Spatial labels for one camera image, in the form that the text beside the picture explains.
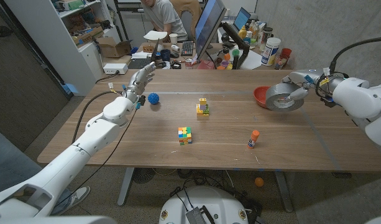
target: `jeans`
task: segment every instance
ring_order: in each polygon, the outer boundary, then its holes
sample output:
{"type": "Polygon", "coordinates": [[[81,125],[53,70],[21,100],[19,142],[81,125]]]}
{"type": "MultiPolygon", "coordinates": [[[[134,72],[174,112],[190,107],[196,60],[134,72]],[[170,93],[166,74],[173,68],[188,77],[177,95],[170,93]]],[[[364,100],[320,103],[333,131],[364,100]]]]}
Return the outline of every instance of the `jeans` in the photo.
{"type": "MultiPolygon", "coordinates": [[[[0,133],[0,192],[19,184],[40,172],[42,168],[28,158],[0,133]]],[[[71,192],[65,189],[58,199],[58,203],[69,196],[71,192]]],[[[64,210],[71,202],[69,197],[63,203],[55,206],[52,215],[64,210]]]]}

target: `orange cap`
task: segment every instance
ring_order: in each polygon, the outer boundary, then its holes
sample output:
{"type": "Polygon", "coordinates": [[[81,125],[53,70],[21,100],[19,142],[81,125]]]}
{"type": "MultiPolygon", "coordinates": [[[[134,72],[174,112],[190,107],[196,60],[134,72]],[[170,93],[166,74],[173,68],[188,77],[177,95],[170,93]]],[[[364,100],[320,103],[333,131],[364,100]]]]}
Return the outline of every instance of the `orange cap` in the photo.
{"type": "Polygon", "coordinates": [[[251,134],[251,138],[254,138],[255,140],[259,137],[259,131],[254,130],[251,134]]]}

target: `sneaker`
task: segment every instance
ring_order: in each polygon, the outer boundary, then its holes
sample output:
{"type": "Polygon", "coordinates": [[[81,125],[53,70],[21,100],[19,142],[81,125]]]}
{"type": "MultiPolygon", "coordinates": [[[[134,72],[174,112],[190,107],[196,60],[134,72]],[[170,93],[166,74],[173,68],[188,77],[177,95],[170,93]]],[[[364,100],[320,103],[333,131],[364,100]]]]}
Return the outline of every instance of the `sneaker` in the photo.
{"type": "Polygon", "coordinates": [[[59,212],[58,214],[56,215],[61,215],[65,212],[67,212],[67,210],[73,208],[74,206],[78,205],[80,202],[84,201],[84,199],[86,198],[86,196],[88,196],[91,192],[91,188],[86,186],[86,187],[82,187],[78,190],[76,190],[76,192],[74,192],[72,195],[71,195],[71,201],[70,201],[70,204],[65,208],[63,209],[61,212],[59,212]]]}

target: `silver tape roll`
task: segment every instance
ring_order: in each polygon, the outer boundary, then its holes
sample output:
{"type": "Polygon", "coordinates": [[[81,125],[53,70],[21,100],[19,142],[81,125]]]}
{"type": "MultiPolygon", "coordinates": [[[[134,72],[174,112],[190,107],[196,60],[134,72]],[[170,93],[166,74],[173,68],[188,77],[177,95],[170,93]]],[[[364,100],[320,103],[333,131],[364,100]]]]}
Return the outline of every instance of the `silver tape roll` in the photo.
{"type": "Polygon", "coordinates": [[[290,83],[280,83],[270,87],[266,91],[266,107],[278,112],[288,112],[300,108],[303,105],[303,99],[284,101],[285,97],[299,88],[296,84],[290,83]]]}

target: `power strip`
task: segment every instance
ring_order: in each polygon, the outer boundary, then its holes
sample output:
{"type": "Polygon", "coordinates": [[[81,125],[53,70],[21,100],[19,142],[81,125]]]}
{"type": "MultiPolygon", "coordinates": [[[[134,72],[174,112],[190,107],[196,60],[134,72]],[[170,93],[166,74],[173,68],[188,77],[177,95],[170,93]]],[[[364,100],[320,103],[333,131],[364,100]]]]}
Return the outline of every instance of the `power strip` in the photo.
{"type": "Polygon", "coordinates": [[[107,63],[103,67],[103,71],[108,75],[115,74],[119,71],[119,74],[123,75],[128,71],[128,66],[126,63],[107,63]]]}

